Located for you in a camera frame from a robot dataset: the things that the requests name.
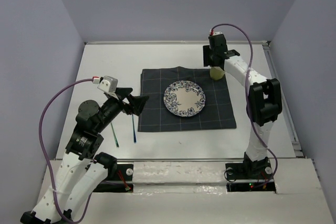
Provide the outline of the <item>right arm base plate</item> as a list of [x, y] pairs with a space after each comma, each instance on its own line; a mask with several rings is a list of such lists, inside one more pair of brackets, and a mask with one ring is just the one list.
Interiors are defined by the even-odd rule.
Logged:
[[272, 168], [268, 163], [266, 167], [248, 175], [244, 171], [242, 163], [225, 164], [224, 178], [227, 181], [228, 193], [242, 192], [276, 192], [276, 186], [272, 175]]

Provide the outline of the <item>iridescent spoon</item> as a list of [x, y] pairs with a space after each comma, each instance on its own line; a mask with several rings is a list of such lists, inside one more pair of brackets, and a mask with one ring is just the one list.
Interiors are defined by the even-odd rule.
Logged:
[[133, 142], [134, 144], [137, 143], [137, 135], [136, 135], [136, 130], [135, 130], [135, 121], [134, 121], [134, 114], [132, 114], [132, 131], [133, 131]]

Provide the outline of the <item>pale yellow paper cup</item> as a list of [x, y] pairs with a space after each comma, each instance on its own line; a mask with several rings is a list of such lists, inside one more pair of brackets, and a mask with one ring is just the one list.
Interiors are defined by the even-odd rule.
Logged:
[[212, 80], [218, 81], [224, 77], [225, 71], [221, 67], [211, 67], [209, 75]]

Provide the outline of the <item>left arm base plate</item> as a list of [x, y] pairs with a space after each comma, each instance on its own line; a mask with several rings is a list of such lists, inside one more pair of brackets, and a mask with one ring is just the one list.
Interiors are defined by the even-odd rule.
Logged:
[[117, 169], [109, 170], [105, 178], [93, 191], [94, 193], [132, 193], [133, 164], [121, 163]]

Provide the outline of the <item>dark checked cloth napkin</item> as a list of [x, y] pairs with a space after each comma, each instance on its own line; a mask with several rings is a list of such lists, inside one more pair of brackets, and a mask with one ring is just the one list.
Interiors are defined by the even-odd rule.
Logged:
[[[205, 107], [192, 117], [174, 115], [166, 108], [163, 94], [175, 81], [192, 81], [205, 93]], [[143, 69], [141, 93], [149, 96], [139, 117], [139, 132], [177, 132], [235, 129], [236, 120], [226, 78], [210, 78], [209, 69], [188, 69], [181, 66], [164, 69]]]

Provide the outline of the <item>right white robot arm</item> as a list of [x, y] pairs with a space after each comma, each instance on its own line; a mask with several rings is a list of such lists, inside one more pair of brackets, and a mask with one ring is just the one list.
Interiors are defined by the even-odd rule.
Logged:
[[211, 32], [203, 47], [204, 66], [221, 68], [245, 89], [246, 111], [251, 123], [249, 143], [241, 163], [226, 164], [225, 177], [237, 180], [257, 179], [270, 168], [268, 142], [271, 128], [282, 112], [280, 82], [259, 74], [236, 50], [229, 50], [221, 32]]

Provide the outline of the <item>blue floral plate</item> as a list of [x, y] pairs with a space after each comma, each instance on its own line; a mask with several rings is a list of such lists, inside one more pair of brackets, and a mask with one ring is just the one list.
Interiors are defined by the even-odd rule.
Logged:
[[180, 80], [166, 88], [163, 102], [172, 114], [189, 118], [200, 113], [205, 107], [206, 95], [195, 82]]

